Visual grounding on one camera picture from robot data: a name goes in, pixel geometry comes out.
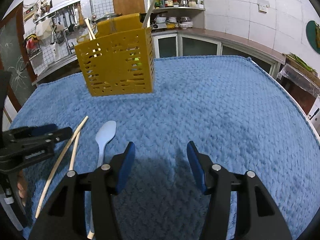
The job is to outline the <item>person's left hand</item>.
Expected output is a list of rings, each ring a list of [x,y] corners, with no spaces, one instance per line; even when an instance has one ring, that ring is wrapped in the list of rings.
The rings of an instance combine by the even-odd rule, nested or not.
[[[25,206],[26,199],[27,199],[27,182],[25,180],[22,170],[18,172],[18,175],[17,175],[17,188],[18,188],[18,194],[22,201],[22,205]]]

